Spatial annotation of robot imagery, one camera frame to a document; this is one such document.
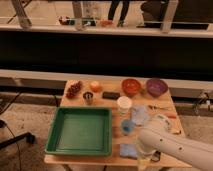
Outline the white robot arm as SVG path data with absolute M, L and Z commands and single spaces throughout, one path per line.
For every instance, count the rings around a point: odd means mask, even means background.
M 213 171 L 213 145 L 171 134 L 167 121 L 149 121 L 139 132 L 138 141 L 143 153 L 157 150 L 202 171 Z

